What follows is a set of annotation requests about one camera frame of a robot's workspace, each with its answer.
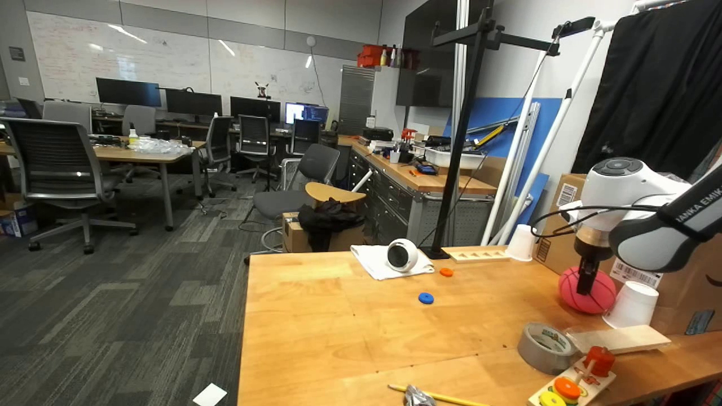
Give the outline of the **large cardboard box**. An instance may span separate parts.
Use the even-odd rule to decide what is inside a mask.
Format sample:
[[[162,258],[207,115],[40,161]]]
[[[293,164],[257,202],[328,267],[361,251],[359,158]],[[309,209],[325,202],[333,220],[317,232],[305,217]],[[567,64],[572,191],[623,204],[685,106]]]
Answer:
[[[636,281],[658,291],[651,326],[665,335],[722,331],[722,233],[694,251],[683,270],[666,274],[629,267],[616,258],[601,265],[618,287]]]

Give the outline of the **yellow pencil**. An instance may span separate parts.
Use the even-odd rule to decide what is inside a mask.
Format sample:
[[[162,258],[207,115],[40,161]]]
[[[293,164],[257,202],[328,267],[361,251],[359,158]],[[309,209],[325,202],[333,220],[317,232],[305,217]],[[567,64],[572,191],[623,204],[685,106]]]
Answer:
[[[490,404],[478,403],[477,401],[471,401],[469,399],[454,398],[454,396],[441,395],[438,393],[434,393],[433,391],[420,390],[413,385],[387,385],[387,387],[391,390],[402,392],[407,392],[409,389],[411,389],[412,391],[426,395],[429,398],[433,398],[436,401],[441,401],[441,403],[456,404],[456,406],[490,406]]]

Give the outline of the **whiteboard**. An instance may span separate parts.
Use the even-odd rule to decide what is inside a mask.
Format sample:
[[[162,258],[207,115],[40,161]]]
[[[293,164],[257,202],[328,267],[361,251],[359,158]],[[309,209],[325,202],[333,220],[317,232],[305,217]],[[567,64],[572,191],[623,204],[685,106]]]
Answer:
[[[258,87],[279,102],[323,104],[336,115],[341,72],[354,61],[187,34],[27,13],[48,98],[98,103],[96,78],[255,98]]]

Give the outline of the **white cloth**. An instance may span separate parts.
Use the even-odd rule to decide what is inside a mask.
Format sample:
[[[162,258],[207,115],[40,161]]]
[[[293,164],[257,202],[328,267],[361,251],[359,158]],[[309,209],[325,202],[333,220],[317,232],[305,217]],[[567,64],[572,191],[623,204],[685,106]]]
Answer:
[[[351,246],[350,251],[359,264],[374,280],[397,279],[401,277],[433,274],[435,266],[423,252],[417,250],[415,264],[405,271],[394,269],[389,263],[388,246]]]

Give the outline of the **row of monitors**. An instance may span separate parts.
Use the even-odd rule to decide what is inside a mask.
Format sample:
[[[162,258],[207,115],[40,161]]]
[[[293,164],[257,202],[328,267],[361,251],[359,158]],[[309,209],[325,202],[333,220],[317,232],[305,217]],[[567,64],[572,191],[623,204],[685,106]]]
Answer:
[[[222,96],[206,94],[186,89],[162,88],[152,82],[137,82],[97,77],[95,79],[97,95],[101,103],[119,105],[143,105],[148,107],[165,106],[167,112],[199,116],[216,116],[223,113]],[[325,124],[328,109],[304,103],[286,103],[284,117],[280,115],[281,103],[266,99],[230,97],[232,117],[240,114],[266,117],[271,123],[294,121],[317,121]]]

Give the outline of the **white paper cup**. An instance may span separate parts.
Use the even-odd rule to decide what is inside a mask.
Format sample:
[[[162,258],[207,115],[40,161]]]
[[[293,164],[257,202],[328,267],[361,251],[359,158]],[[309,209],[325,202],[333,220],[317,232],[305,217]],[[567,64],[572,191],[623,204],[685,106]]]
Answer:
[[[614,329],[649,325],[658,298],[659,293],[655,288],[637,281],[627,281],[617,294],[614,305],[602,319]]]
[[[511,240],[505,250],[505,255],[516,261],[530,262],[533,259],[533,249],[536,236],[528,224],[518,224]]]

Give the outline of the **wooden tray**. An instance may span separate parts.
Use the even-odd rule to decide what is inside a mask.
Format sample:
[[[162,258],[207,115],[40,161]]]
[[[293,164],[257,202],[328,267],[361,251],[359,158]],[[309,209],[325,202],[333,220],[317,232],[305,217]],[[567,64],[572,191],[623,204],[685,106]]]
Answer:
[[[477,264],[508,261],[506,246],[454,246],[443,251],[457,264]]]

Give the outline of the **grey slatted panel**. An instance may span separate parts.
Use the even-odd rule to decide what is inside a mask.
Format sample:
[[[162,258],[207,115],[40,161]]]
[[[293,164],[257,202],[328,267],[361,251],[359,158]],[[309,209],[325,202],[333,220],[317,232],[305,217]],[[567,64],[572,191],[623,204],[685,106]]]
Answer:
[[[344,66],[341,72],[338,133],[361,135],[372,112],[372,92],[376,72],[373,69]]]

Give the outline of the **aluminium profile post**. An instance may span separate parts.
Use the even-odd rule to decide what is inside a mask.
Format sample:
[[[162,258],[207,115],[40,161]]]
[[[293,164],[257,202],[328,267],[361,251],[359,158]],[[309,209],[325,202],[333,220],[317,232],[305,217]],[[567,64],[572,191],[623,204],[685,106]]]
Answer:
[[[470,2],[471,0],[456,0],[457,30],[468,26]],[[454,130],[453,141],[459,144],[463,144],[461,140],[461,113],[464,105],[464,96],[466,95],[467,54],[467,45],[455,43],[452,127]],[[459,192],[459,187],[456,187],[447,226],[449,246],[454,246],[456,242],[456,208],[459,203],[459,198],[461,198],[461,193]]]

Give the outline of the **cardboard box with black cloth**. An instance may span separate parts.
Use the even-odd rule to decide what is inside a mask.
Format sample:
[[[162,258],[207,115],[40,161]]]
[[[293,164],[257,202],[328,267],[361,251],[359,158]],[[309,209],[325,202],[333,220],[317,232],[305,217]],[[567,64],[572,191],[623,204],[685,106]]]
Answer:
[[[286,253],[348,251],[364,243],[366,216],[348,202],[329,198],[300,211],[284,213],[282,248]]]

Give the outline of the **workbench with drawers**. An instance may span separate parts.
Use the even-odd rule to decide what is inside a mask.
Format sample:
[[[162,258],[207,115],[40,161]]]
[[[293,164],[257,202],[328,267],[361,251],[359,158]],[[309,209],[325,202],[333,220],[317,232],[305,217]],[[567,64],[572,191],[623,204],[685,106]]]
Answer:
[[[366,215],[364,236],[372,244],[387,244],[405,237],[419,246],[430,246],[443,203],[446,175],[425,175],[413,165],[392,164],[372,154],[356,136],[341,135],[339,147],[350,148],[346,165],[350,188],[371,171],[359,188],[367,196],[358,211]],[[474,246],[481,242],[497,188],[477,178],[472,171],[459,175],[460,198],[446,224],[443,246]]]

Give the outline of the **blue board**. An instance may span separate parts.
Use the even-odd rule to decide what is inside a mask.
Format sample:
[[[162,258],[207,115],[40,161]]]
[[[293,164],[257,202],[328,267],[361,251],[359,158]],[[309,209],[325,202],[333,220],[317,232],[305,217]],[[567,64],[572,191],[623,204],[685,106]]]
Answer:
[[[562,99],[559,98],[534,98],[532,101],[534,103],[539,103],[539,112],[531,141],[526,152],[525,162],[519,182],[514,193],[516,196],[518,196],[522,191],[523,185],[531,173],[534,162],[536,162],[539,151],[544,144],[549,129],[551,129],[552,123],[556,118],[562,103]],[[474,101],[468,128],[472,129],[475,127],[487,126],[495,122],[506,121],[508,118],[516,117],[521,113],[522,104],[523,99],[521,98],[477,98]],[[503,131],[501,136],[499,136],[498,139],[494,140],[492,144],[486,148],[489,157],[506,158],[508,156],[515,129],[516,127],[512,126],[510,129]],[[534,200],[530,206],[522,211],[521,215],[517,219],[518,224],[526,224],[530,221],[533,210],[536,208],[538,203],[541,202],[542,192],[548,180],[549,175],[543,173],[542,170],[539,170],[530,192]]]

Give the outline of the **red storage bins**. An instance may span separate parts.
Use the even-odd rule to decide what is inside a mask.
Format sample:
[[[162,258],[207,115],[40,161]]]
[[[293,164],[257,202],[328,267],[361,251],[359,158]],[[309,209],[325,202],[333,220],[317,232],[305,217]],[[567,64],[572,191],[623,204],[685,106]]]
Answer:
[[[420,52],[399,46],[363,45],[356,64],[361,68],[385,66],[415,70],[420,66]]]

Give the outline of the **flat wooden block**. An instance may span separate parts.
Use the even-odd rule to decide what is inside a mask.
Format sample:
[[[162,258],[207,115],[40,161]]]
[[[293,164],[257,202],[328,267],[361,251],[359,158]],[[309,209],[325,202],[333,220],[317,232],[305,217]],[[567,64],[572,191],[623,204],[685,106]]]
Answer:
[[[621,355],[657,350],[671,344],[668,337],[648,325],[587,332],[569,330],[565,336],[582,353],[588,353],[593,346],[598,346],[606,347],[614,355]]]

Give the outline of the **wooden meeting table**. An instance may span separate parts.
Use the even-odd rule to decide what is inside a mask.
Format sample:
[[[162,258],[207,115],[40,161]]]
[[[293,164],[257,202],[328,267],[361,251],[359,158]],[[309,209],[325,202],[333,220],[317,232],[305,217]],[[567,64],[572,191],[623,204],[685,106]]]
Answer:
[[[16,149],[15,147],[20,144],[19,141],[16,141],[16,138],[13,134],[10,134],[10,129],[8,130],[8,136],[12,139],[12,143],[14,146],[10,146],[10,144],[7,144],[7,142],[0,142],[0,155],[16,155]],[[160,179],[162,181],[162,196],[164,200],[164,209],[165,209],[165,229],[166,231],[172,231],[174,229],[174,219],[173,219],[173,208],[172,208],[172,202],[171,202],[171,192],[170,192],[170,186],[169,186],[169,175],[168,175],[168,165],[173,164],[174,162],[177,162],[178,160],[182,160],[185,156],[192,157],[192,164],[193,164],[193,182],[195,183],[196,187],[196,193],[200,193],[200,169],[199,169],[199,149],[196,147],[202,147],[204,146],[204,142],[194,142],[194,147],[189,147],[188,154],[183,153],[165,153],[165,154],[155,154],[155,153],[142,153],[142,152],[134,152],[133,150],[129,149],[123,149],[119,147],[102,147],[100,149],[93,149],[93,147],[90,145],[89,137],[85,132],[83,131],[72,131],[67,136],[62,136],[62,140],[72,139],[72,138],[78,138],[79,141],[77,143],[80,144],[81,149],[84,148],[85,152],[83,152],[84,155],[89,155],[90,164],[92,164],[92,170],[96,173],[98,172],[98,161],[119,161],[124,162],[125,164],[136,164],[136,165],[146,165],[146,164],[158,164],[160,168]],[[76,204],[72,204],[70,200],[58,200],[57,198],[51,197],[49,200],[46,200],[49,205],[54,205],[55,203],[61,203],[60,208],[63,208],[64,210],[87,210],[90,208],[90,203],[81,204],[80,201],[77,201]]]

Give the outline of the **heap of clear plastic bags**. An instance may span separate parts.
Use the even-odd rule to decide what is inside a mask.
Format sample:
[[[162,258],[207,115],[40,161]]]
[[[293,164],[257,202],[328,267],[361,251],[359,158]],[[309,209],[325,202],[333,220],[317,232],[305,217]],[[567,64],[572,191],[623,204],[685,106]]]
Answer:
[[[193,152],[193,147],[183,142],[152,137],[129,137],[128,147],[137,153],[153,155],[188,155]]]

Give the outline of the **grey mesh office chair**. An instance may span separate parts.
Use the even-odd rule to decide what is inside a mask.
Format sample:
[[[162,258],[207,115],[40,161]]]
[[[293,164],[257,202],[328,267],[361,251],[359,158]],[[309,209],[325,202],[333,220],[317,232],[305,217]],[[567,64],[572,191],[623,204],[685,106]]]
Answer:
[[[125,229],[132,236],[138,234],[136,224],[116,218],[116,191],[124,175],[103,169],[83,126],[27,118],[3,119],[3,125],[20,162],[23,199],[74,210],[80,216],[31,237],[29,251],[39,251],[39,242],[45,237],[81,229],[83,252],[92,254],[93,226]]]

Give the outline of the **black stand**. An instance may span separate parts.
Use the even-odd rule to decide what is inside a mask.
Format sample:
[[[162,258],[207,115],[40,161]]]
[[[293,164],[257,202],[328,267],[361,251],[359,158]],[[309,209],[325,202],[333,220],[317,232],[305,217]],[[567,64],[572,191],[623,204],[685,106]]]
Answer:
[[[442,203],[440,214],[438,216],[435,229],[432,231],[433,241],[430,246],[420,246],[429,259],[448,259],[449,255],[443,251],[442,243],[444,234],[446,234],[446,226],[448,224],[454,208],[458,201],[456,196],[459,193],[459,176],[461,155],[463,145],[466,141],[466,131],[472,111],[472,103],[475,98],[476,89],[479,82],[482,60],[487,49],[498,50],[502,44],[514,45],[521,48],[530,48],[539,50],[541,56],[557,56],[559,54],[559,40],[562,29],[557,30],[557,35],[553,37],[551,42],[541,41],[540,39],[525,38],[515,36],[515,34],[504,33],[495,23],[495,20],[488,16],[489,10],[485,8],[479,16],[477,23],[454,31],[438,34],[437,28],[433,29],[433,37],[431,44],[439,47],[454,43],[456,45],[472,45],[472,72],[469,79],[464,83],[464,93],[461,103],[455,103],[455,108],[459,111],[459,117],[456,124],[455,133],[451,143],[451,159],[449,173],[446,176],[444,184]]]

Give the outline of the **black curtain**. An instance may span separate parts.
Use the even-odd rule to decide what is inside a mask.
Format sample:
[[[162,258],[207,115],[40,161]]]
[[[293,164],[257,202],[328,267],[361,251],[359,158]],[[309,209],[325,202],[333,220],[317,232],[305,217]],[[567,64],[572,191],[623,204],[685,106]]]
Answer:
[[[617,21],[572,173],[612,157],[689,179],[722,140],[722,0]]]

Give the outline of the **crumpled silver foil wrapper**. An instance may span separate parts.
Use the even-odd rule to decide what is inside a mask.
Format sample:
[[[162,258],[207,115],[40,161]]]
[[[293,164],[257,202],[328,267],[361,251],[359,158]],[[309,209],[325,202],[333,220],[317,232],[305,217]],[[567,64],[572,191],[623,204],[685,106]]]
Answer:
[[[408,385],[404,390],[404,406],[437,406],[437,402],[417,386]]]

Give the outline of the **black wall screen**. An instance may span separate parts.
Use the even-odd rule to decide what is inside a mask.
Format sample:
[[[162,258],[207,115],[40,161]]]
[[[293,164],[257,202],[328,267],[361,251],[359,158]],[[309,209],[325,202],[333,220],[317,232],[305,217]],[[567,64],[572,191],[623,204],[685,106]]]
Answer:
[[[458,0],[426,0],[405,18],[397,105],[451,108],[455,69],[453,43],[435,47],[437,34],[456,30]]]

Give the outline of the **pink ball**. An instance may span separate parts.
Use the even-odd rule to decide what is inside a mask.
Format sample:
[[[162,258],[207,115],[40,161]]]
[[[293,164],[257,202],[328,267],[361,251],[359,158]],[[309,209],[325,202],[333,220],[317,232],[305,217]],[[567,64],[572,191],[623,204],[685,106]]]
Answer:
[[[578,267],[565,270],[558,280],[558,293],[562,302],[575,311],[591,315],[603,314],[613,306],[617,287],[609,275],[597,273],[588,293],[580,293],[581,286]]]

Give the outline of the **small cardboard box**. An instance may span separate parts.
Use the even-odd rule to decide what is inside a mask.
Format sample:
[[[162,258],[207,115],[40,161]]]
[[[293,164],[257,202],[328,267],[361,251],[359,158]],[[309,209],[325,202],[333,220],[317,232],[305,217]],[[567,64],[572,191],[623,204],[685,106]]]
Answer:
[[[580,200],[586,177],[587,175],[583,173],[562,175],[547,211],[551,213],[559,210],[562,205]],[[570,267],[579,265],[580,255],[574,249],[574,241],[573,234],[549,237],[548,239],[542,237],[534,247],[533,258],[561,275]]]

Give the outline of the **white paper sheet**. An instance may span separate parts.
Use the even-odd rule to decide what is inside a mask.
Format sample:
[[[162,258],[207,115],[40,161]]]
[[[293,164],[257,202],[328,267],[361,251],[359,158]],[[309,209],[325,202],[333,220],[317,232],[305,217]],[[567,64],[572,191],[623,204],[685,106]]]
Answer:
[[[196,406],[217,406],[222,399],[226,398],[227,394],[227,391],[221,387],[214,383],[209,383],[206,388],[201,390],[200,393],[192,399],[192,402],[196,404]]]

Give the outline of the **grey duct tape roll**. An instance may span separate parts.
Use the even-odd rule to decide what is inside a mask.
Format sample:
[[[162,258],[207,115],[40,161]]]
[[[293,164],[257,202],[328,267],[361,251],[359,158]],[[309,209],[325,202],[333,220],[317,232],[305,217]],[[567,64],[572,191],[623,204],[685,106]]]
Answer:
[[[563,331],[530,322],[522,329],[517,352],[532,368],[556,376],[572,365],[578,348]]]

